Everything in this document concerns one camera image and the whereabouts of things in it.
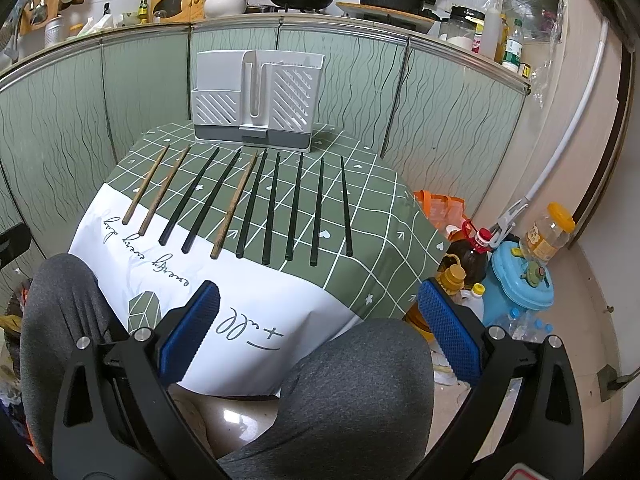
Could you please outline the clear jar black lid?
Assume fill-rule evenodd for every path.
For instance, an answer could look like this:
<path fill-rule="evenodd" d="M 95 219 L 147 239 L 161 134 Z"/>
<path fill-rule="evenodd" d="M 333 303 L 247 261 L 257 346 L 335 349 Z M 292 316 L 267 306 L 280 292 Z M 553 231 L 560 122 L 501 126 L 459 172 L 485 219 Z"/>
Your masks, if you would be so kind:
<path fill-rule="evenodd" d="M 439 36 L 463 50 L 472 51 L 477 26 L 483 27 L 485 14 L 468 6 L 452 6 L 449 18 L 440 22 Z"/>

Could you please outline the green checkered tablecloth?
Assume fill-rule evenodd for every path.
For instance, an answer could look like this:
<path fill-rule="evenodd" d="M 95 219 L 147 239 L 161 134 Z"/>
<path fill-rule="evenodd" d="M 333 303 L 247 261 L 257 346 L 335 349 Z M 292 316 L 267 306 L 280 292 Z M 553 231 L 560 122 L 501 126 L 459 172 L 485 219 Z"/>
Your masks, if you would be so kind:
<path fill-rule="evenodd" d="M 127 211 L 145 174 L 170 144 L 126 226 Z M 153 198 L 182 151 L 191 149 L 145 236 L 138 235 Z M 165 246 L 158 239 L 198 170 L 219 148 Z M 70 252 L 84 260 L 127 330 L 155 326 L 183 306 L 205 281 L 217 285 L 219 312 L 181 385 L 204 396 L 269 396 L 284 374 L 314 349 L 363 321 L 401 318 L 420 284 L 436 271 L 446 238 L 427 220 L 408 186 L 367 145 L 328 126 L 304 154 L 292 261 L 286 239 L 299 154 L 269 150 L 244 257 L 235 257 L 248 196 L 262 152 L 242 154 L 217 194 L 190 252 L 182 244 L 222 170 L 239 147 L 200 142 L 191 124 L 142 134 L 81 219 Z M 210 258 L 217 230 L 246 165 L 258 153 L 230 223 L 224 247 Z M 267 209 L 277 153 L 281 154 L 271 258 L 262 264 Z M 352 257 L 345 254 L 341 162 L 344 157 Z M 320 159 L 324 158 L 319 258 L 309 264 Z"/>

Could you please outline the white pipe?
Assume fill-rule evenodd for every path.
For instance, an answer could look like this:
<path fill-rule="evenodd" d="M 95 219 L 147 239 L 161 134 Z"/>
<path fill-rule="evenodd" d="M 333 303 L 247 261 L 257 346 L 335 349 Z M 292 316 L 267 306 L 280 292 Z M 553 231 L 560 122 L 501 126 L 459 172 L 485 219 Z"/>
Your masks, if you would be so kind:
<path fill-rule="evenodd" d="M 544 166 L 544 169 L 541 171 L 536 181 L 533 183 L 533 185 L 524 195 L 523 202 L 526 203 L 526 205 L 529 205 L 533 201 L 534 197 L 536 196 L 540 188 L 544 185 L 544 182 L 546 182 L 546 180 L 552 173 L 552 170 L 555 168 L 556 164 L 561 159 L 564 151 L 568 147 L 568 144 L 570 144 L 570 140 L 572 140 L 572 137 L 574 136 L 575 130 L 577 129 L 577 127 L 580 124 L 580 121 L 582 120 L 582 115 L 585 113 L 585 109 L 590 101 L 594 86 L 596 85 L 598 76 L 600 74 L 600 69 L 601 69 L 603 58 L 604 58 L 604 52 L 606 49 L 607 41 L 608 41 L 608 20 L 604 18 L 601 22 L 600 35 L 599 35 L 596 55 L 594 56 L 591 70 L 589 72 L 589 77 L 584 90 L 582 90 L 582 95 L 580 96 L 580 100 L 578 101 L 576 110 L 574 111 L 572 118 L 570 118 L 570 122 L 568 123 L 568 126 L 564 130 L 562 138 L 559 144 L 556 146 L 548 162 L 546 163 L 546 166 Z"/>

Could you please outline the white squeeze bottle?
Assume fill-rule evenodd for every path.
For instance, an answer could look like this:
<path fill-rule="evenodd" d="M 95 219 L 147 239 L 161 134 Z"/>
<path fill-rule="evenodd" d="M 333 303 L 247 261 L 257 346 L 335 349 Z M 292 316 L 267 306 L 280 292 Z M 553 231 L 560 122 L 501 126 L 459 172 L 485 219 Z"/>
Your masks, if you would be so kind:
<path fill-rule="evenodd" d="M 498 8 L 489 8 L 485 13 L 484 29 L 478 53 L 488 60 L 496 55 L 498 40 L 502 34 L 502 18 Z"/>

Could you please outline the green label bottle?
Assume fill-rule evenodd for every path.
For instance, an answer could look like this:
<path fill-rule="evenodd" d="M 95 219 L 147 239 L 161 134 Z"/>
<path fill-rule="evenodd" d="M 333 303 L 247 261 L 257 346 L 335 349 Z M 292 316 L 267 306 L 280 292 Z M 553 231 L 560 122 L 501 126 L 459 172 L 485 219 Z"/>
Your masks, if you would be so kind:
<path fill-rule="evenodd" d="M 522 20 L 516 18 L 506 37 L 501 65 L 512 73 L 518 73 L 523 51 Z"/>

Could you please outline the white utensil holder caddy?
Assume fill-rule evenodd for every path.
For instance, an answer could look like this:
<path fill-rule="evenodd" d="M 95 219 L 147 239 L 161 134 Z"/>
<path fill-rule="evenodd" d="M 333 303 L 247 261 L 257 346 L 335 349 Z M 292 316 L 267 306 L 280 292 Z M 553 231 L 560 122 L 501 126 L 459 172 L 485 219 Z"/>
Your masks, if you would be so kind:
<path fill-rule="evenodd" d="M 310 151 L 324 56 L 282 50 L 196 55 L 194 134 L 258 148 Z"/>

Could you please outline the yellow lid plastic jar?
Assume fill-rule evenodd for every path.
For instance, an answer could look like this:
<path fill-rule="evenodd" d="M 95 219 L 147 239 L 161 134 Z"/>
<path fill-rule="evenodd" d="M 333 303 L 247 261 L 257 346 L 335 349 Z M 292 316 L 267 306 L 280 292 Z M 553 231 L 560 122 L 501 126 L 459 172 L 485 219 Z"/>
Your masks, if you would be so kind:
<path fill-rule="evenodd" d="M 559 203 L 548 203 L 546 213 L 538 217 L 520 239 L 525 259 L 546 266 L 568 242 L 576 229 L 572 214 Z"/>

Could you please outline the wooden chopstick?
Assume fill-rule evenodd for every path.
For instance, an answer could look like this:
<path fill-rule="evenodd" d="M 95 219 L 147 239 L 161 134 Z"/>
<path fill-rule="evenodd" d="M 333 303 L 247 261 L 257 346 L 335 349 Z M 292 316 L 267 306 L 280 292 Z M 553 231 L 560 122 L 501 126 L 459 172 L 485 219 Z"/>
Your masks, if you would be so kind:
<path fill-rule="evenodd" d="M 163 161 L 166 153 L 168 152 L 168 148 L 170 148 L 170 144 L 167 144 L 163 147 L 163 149 L 160 151 L 160 154 L 158 154 L 157 158 L 154 160 L 153 165 L 151 166 L 149 171 L 145 174 L 145 177 L 143 178 L 142 183 L 140 184 L 136 194 L 134 194 L 134 198 L 132 199 L 127 211 L 122 217 L 123 226 L 126 226 L 129 223 L 131 217 L 134 215 L 134 211 L 136 210 L 138 203 L 140 203 L 140 200 L 142 199 L 142 196 L 144 195 L 146 189 L 148 188 L 152 180 L 152 177 L 156 173 L 157 168 L 160 166 L 160 163 Z"/>
<path fill-rule="evenodd" d="M 154 217 L 154 214 L 156 214 L 157 208 L 160 206 L 160 203 L 162 202 L 163 198 L 165 197 L 168 188 L 171 185 L 172 180 L 174 180 L 174 177 L 176 175 L 176 173 L 178 172 L 178 170 L 180 169 L 180 166 L 182 165 L 183 161 L 186 159 L 186 155 L 189 154 L 190 152 L 190 145 L 188 145 L 180 154 L 179 158 L 176 160 L 176 162 L 174 163 L 174 166 L 171 167 L 171 170 L 168 172 L 168 175 L 166 176 L 166 178 L 163 180 L 162 185 L 160 186 L 160 189 L 158 190 L 157 194 L 155 195 L 155 197 L 152 200 L 152 203 L 150 205 L 150 208 L 148 210 L 148 213 L 146 214 L 144 220 L 141 223 L 140 228 L 138 229 L 138 235 L 139 236 L 145 236 L 146 231 L 149 229 L 149 225 Z"/>
<path fill-rule="evenodd" d="M 212 259 L 217 259 L 220 255 L 221 249 L 224 247 L 224 240 L 227 237 L 228 229 L 234 216 L 236 206 L 238 206 L 244 188 L 246 187 L 246 182 L 248 181 L 248 178 L 250 177 L 250 174 L 255 167 L 257 156 L 258 153 L 254 153 L 252 158 L 250 159 L 250 162 L 246 165 L 242 177 L 239 180 L 234 194 L 231 197 L 229 206 L 226 210 L 226 213 L 224 214 L 224 218 L 222 219 L 222 222 L 217 230 L 212 251 L 210 252 L 210 258 Z"/>

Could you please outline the yellow microwave oven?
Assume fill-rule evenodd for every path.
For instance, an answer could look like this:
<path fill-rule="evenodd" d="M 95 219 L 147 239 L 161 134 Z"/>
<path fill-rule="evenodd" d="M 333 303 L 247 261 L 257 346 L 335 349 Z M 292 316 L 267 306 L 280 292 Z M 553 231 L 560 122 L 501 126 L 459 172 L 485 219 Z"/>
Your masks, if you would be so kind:
<path fill-rule="evenodd" d="M 161 23 L 194 23 L 204 18 L 205 0 L 151 0 L 151 18 Z"/>

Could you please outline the orange plastic bag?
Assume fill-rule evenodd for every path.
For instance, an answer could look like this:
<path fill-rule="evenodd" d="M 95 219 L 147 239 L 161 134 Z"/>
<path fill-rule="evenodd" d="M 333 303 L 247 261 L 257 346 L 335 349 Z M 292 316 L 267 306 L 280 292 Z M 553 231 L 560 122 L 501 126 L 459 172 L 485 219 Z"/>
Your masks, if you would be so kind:
<path fill-rule="evenodd" d="M 425 217 L 444 237 L 461 230 L 466 220 L 465 202 L 462 198 L 434 194 L 425 190 L 416 191 L 413 196 Z"/>

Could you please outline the dark soy sauce bottle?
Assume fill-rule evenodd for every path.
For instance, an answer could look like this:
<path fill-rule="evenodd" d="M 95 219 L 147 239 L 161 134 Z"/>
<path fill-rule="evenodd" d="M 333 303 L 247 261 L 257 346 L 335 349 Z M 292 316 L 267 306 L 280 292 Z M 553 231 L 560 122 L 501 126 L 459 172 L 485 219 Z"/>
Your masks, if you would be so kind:
<path fill-rule="evenodd" d="M 465 220 L 461 230 L 454 234 L 447 254 L 460 259 L 460 266 L 465 272 L 464 284 L 468 289 L 486 278 L 490 241 L 491 232 L 485 228 L 477 229 L 470 220 Z"/>

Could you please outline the black chopstick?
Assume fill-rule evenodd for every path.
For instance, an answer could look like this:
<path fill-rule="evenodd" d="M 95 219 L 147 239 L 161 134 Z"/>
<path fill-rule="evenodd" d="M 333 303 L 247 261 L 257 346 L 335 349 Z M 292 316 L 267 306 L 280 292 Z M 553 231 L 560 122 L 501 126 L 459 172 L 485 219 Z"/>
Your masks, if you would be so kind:
<path fill-rule="evenodd" d="M 299 159 L 298 159 L 297 171 L 296 171 L 296 178 L 294 183 L 290 223 L 288 224 L 288 238 L 286 239 L 285 261 L 292 261 L 293 255 L 294 255 L 295 232 L 296 232 L 299 193 L 300 193 L 300 180 L 302 180 L 303 166 L 304 166 L 304 154 L 300 153 Z"/>
<path fill-rule="evenodd" d="M 343 200 L 343 220 L 344 220 L 344 240 L 345 240 L 345 254 L 347 257 L 352 257 L 354 250 L 352 249 L 352 224 L 350 223 L 350 209 L 348 202 L 348 188 L 346 182 L 346 172 L 344 157 L 340 157 L 341 162 L 341 184 L 342 184 L 342 200 Z"/>
<path fill-rule="evenodd" d="M 240 229 L 239 240 L 238 240 L 238 244 L 236 245 L 236 251 L 235 251 L 235 257 L 239 259 L 242 259 L 244 257 L 248 231 L 250 230 L 250 222 L 252 222 L 255 203 L 257 200 L 259 183 L 260 183 L 260 180 L 262 180 L 262 173 L 264 172 L 267 155 L 268 155 L 267 150 L 262 152 L 262 157 L 260 158 L 258 169 L 254 177 L 252 189 L 250 190 L 250 196 L 248 196 L 248 202 L 246 205 L 243 223 Z"/>
<path fill-rule="evenodd" d="M 176 209 L 174 210 L 171 217 L 169 218 L 165 226 L 165 229 L 163 229 L 162 234 L 160 234 L 160 238 L 158 239 L 160 246 L 165 246 L 167 244 L 172 230 L 175 229 L 175 226 L 178 223 L 184 211 L 184 208 L 186 208 L 186 204 L 189 203 L 189 200 L 192 194 L 194 193 L 196 187 L 200 184 L 201 178 L 204 176 L 204 174 L 206 173 L 206 170 L 212 164 L 213 160 L 216 158 L 218 153 L 219 153 L 219 148 L 215 148 L 213 153 L 210 154 L 209 158 L 206 160 L 206 162 L 204 162 L 203 166 L 201 166 L 201 169 L 198 170 L 198 173 L 189 184 L 188 188 L 186 189 L 186 192 L 182 196 L 182 199 L 180 200 Z"/>
<path fill-rule="evenodd" d="M 273 173 L 272 173 L 272 181 L 271 181 L 269 203 L 268 203 L 268 209 L 267 209 L 266 226 L 265 226 L 264 244 L 262 245 L 262 264 L 264 266 L 268 266 L 271 258 L 274 208 L 276 208 L 280 160 L 281 160 L 281 154 L 277 153 L 277 157 L 276 157 L 276 161 L 274 162 Z"/>
<path fill-rule="evenodd" d="M 206 201 L 204 203 L 204 205 L 202 206 L 200 212 L 198 213 L 198 216 L 196 217 L 196 219 L 194 220 L 191 229 L 189 231 L 189 234 L 186 236 L 186 239 L 184 240 L 184 243 L 182 244 L 181 247 L 181 251 L 184 254 L 187 254 L 188 252 L 190 252 L 190 249 L 194 243 L 195 237 L 198 235 L 198 231 L 201 229 L 201 226 L 204 222 L 204 220 L 206 219 L 209 209 L 212 208 L 213 206 L 213 202 L 217 196 L 217 194 L 219 193 L 219 191 L 221 190 L 222 186 L 224 185 L 224 181 L 229 177 L 229 174 L 231 172 L 231 170 L 234 168 L 236 162 L 238 161 L 238 159 L 240 158 L 240 155 L 242 154 L 242 148 L 239 148 L 238 150 L 235 151 L 232 159 L 230 160 L 230 162 L 228 163 L 227 167 L 224 168 L 224 170 L 222 170 L 222 174 L 220 175 L 220 177 L 218 178 L 216 184 L 214 185 L 213 189 L 210 191 L 210 193 L 208 194 Z"/>
<path fill-rule="evenodd" d="M 323 200 L 324 158 L 320 159 L 316 202 L 314 203 L 314 229 L 312 230 L 309 264 L 317 266 L 319 258 L 321 211 Z"/>

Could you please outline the wooden cutting board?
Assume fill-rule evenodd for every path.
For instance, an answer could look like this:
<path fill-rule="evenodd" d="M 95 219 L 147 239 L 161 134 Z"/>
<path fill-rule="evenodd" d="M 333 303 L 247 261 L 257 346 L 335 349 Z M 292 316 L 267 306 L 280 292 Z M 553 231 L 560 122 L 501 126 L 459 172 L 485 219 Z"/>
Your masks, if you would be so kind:
<path fill-rule="evenodd" d="M 426 18 L 418 14 L 404 11 L 381 8 L 380 6 L 366 6 L 365 4 L 337 1 L 336 6 L 350 18 L 362 18 L 367 21 L 374 21 L 389 25 L 394 25 L 416 32 L 428 32 L 437 20 Z"/>

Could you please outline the grey trouser left leg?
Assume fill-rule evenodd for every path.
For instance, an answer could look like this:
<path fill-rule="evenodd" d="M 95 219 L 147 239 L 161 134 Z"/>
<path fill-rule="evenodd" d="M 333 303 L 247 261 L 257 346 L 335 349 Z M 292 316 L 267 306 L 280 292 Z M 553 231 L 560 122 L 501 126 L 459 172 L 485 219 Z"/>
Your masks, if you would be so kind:
<path fill-rule="evenodd" d="M 59 254 L 37 270 L 27 296 L 20 341 L 21 387 L 35 448 L 50 462 L 58 394 L 79 338 L 100 344 L 128 337 L 99 282 L 79 258 Z"/>

